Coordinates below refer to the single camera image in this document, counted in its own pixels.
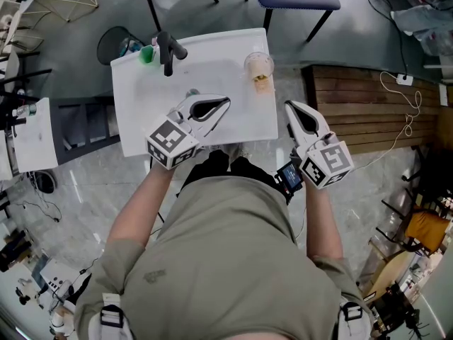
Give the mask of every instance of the white cable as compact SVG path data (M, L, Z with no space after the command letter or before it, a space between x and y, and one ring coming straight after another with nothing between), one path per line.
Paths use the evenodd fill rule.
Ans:
M385 155L387 155L396 145L396 141L398 140L398 138L401 136L401 134L404 132L404 134L407 136L407 137L410 137L412 136L412 122L413 122L413 119L415 117L417 117L418 115L420 115L420 106L422 105L422 93L420 93L420 91L416 91L415 93L415 106L409 101L409 99L404 95L404 93L400 92L400 91L394 91L393 89L388 89L384 82L382 81L382 74L385 73L385 74L388 74L389 76L395 78L396 80L396 77L393 75L393 74L390 74L388 72L381 72L381 74L379 75L379 80L381 81L381 84L382 86L388 91L388 92L392 92L394 94L401 94L405 99L406 101L409 103L409 105L416 109L417 110L417 114L416 115L409 115L408 113L406 113L406 124L403 126L403 128L401 129L401 131L399 132L399 134L395 137L395 141L394 141L394 144L390 147L390 149L388 149L387 151L385 151L385 153L383 153L380 157L378 157L377 159L369 162L368 164L364 165L364 166L361 166L361 167L358 167L352 171L356 171L356 170L360 170L360 169L364 169L366 167L368 167L369 165L372 165L374 164L375 162L379 161L380 159L382 159ZM418 96L420 97L420 101L418 102L417 101L417 94Z
M304 231L304 228L305 228L305 213L306 213L306 207L305 207L305 209L304 209L304 221L302 222L302 228L300 229L300 232L299 232L299 234L297 235L296 240L297 240L297 238L300 237L300 235L301 235L302 232Z

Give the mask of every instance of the black cable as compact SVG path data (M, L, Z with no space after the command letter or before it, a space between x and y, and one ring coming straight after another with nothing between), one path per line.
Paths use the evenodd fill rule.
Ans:
M149 236L152 236L154 233L157 233L159 230L161 230L162 228L159 228L159 229L156 229L154 232L152 232Z
M54 222L59 222L59 221L61 220L61 217L60 217L60 219L58 219L58 218L55 218L55 217L53 217L53 216L51 216L51 215L48 215L48 214L47 214L47 213L46 213L46 212L45 212L38 204L30 203L30 202L28 202L28 201L26 201L26 200L24 200L24 201L22 202L22 204L14 203L14 205L22 205L22 206L24 207L24 209L25 209L24 203L25 203L25 204L28 204L28 205L34 205L35 207L38 207L46 217L49 217L49 218L52 219Z
M384 2L389 8L390 8L390 11L393 10L393 7L390 3L389 0L380 0L382 2ZM386 14L382 13L381 11L379 11L377 8L374 7L374 5L372 4L372 2L370 0L368 0L368 4L373 8L374 11L376 11L380 16L384 17L385 19L387 19L388 21L390 21L390 23L392 24L392 26L395 27L396 31L398 32L398 38L399 38L399 51L401 53L401 60L403 61L403 65L404 65L404 79L406 79L407 75L408 75L408 67L407 67L407 64L406 64L406 60L404 59L404 52L403 52L403 37L401 36L401 31L399 30L397 24L395 23L395 21L390 17L390 16L387 16Z
M36 183L36 176L35 176L35 172L33 172L33 181L34 181L34 184L32 182L32 174L30 172L27 173L28 175L28 179L30 180L30 183L32 184L32 187L33 187L33 190L35 191L36 195L38 196L38 198L47 203L47 204L52 204L53 206L56 207L56 209L58 210L58 213L59 213L59 219L58 219L58 222L63 218L63 215L62 215L62 212L61 210L58 208L57 204L51 202L51 201L48 201L48 200L45 200L44 199L44 196L41 197L41 195L38 193L38 184Z
M91 262L91 266L89 266L89 267L87 267L87 268L81 270L81 271L79 272L80 275L83 275L85 272L87 272L87 270L89 270L91 267L93 267L93 266L94 266L94 262L96 262L98 259L99 259L99 258L94 259L93 262Z

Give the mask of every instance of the tabletop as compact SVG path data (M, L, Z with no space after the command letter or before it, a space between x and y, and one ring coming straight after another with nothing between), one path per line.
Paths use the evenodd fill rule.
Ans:
M173 59L173 76L164 76L159 49L151 64L139 53L111 62L115 110L126 157L147 153L145 135L153 120L168 114L191 89L231 99L230 109L202 145L278 138L273 78L265 94L257 94L243 68L252 52L269 54L265 30L247 29L178 40L188 57Z

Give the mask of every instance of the small screen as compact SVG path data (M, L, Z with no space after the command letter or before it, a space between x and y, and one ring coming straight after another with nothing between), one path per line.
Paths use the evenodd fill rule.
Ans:
M288 165L282 170L283 175L285 175L285 178L290 185L289 189L293 189L296 186L298 186L301 183L301 179L299 174L296 172L296 169L294 168L293 164Z

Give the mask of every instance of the white table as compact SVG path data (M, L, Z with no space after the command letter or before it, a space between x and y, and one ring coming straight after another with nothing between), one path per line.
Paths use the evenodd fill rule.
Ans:
M139 53L111 62L115 111L124 155L146 154L145 134L153 120L168 114L190 89L223 94L230 109L203 145L274 140L278 138L273 79L270 93L257 95L243 64L252 52L269 54L265 30L247 29L180 39L188 56L173 59L173 76L164 76L159 50L151 64Z
M27 117L26 124L16 126L17 136L13 137L18 169L21 173L58 166L49 99L39 100L36 108L36 114Z

